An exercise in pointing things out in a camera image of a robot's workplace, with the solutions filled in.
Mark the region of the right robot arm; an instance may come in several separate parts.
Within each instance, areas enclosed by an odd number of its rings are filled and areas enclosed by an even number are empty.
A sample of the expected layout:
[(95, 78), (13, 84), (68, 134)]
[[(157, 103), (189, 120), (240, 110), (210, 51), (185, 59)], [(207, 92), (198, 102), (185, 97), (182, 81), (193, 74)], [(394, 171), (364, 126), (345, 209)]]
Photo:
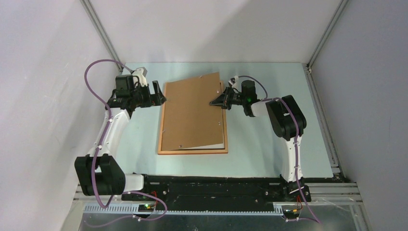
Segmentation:
[(280, 196), (285, 201), (292, 201), (304, 188), (300, 165), (300, 143), (304, 129), (307, 127), (306, 117), (292, 95), (260, 99), (255, 88), (257, 80), (248, 77), (238, 90), (236, 89), (238, 79), (238, 76), (231, 78), (221, 95), (209, 104), (225, 110), (230, 110), (233, 105), (240, 105), (246, 116), (269, 117), (275, 135), (282, 138), (286, 145), (280, 174), (282, 180)]

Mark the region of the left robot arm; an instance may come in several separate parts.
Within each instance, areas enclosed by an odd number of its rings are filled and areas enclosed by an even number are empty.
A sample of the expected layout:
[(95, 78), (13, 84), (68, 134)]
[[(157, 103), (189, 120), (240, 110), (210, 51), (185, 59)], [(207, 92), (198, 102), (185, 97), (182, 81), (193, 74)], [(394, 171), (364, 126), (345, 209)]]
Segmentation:
[(154, 93), (143, 74), (121, 75), (115, 78), (116, 88), (106, 101), (103, 125), (95, 144), (85, 156), (74, 163), (85, 196), (120, 195), (133, 191), (140, 200), (151, 197), (152, 187), (143, 175), (126, 174), (116, 162), (116, 152), (136, 108), (161, 106), (166, 98), (158, 81), (153, 81)]

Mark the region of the right aluminium corner post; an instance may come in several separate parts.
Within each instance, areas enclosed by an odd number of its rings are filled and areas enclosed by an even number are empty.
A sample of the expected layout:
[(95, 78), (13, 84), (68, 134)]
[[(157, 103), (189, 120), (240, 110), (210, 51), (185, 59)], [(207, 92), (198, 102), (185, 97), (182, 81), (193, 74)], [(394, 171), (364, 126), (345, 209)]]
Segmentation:
[(312, 55), (310, 59), (307, 62), (307, 67), (312, 68), (314, 63), (316, 62), (321, 50), (325, 46), (327, 40), (329, 39), (332, 31), (334, 30), (335, 26), (337, 25), (339, 19), (342, 17), (346, 7), (349, 4), (349, 0), (341, 0), (340, 3), (338, 4), (333, 16), (331, 17), (329, 23), (327, 24), (321, 38), (318, 41), (317, 46), (315, 47), (314, 51), (312, 52)]

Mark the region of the aluminium corner post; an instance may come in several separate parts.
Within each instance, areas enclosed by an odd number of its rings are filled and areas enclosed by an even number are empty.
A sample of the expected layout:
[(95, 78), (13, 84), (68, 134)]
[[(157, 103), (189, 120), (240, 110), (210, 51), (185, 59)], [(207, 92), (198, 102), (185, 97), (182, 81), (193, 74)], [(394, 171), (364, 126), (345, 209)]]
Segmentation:
[(108, 33), (106, 32), (92, 2), (90, 0), (80, 0), (85, 12), (87, 13), (91, 23), (93, 24), (97, 34), (99, 35), (105, 49), (110, 55), (110, 58), (120, 62), (120, 58), (111, 42)]
[(342, 17), (346, 7), (349, 4), (349, 0), (341, 0), (340, 3), (338, 4), (333, 16), (331, 17), (329, 23), (327, 24), (321, 38), (318, 41), (317, 46), (315, 47), (314, 51), (312, 52), (312, 55), (310, 59), (307, 62), (307, 67), (312, 68), (314, 63), (316, 62), (321, 50), (325, 46), (327, 40), (329, 39), (332, 31), (334, 30), (335, 26), (337, 25), (339, 19)]

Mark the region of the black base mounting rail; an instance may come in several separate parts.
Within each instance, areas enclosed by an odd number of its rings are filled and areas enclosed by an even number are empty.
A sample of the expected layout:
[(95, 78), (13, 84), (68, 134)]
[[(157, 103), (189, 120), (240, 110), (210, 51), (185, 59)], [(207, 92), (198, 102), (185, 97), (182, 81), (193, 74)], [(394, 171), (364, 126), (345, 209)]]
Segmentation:
[(139, 191), (118, 195), (122, 201), (143, 202), (148, 208), (192, 211), (273, 211), (277, 202), (311, 202), (304, 188), (286, 194), (281, 178), (159, 177), (145, 175)]

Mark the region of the left aluminium corner post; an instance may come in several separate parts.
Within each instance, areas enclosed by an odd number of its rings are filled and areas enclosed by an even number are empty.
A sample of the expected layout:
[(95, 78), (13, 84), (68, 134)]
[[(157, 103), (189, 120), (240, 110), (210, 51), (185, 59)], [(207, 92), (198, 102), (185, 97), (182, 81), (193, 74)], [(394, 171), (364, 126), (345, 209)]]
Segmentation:
[(80, 0), (85, 12), (87, 13), (91, 23), (93, 24), (97, 34), (99, 35), (105, 49), (110, 55), (110, 58), (120, 62), (120, 58), (111, 42), (108, 33), (106, 32), (92, 2), (90, 0)]

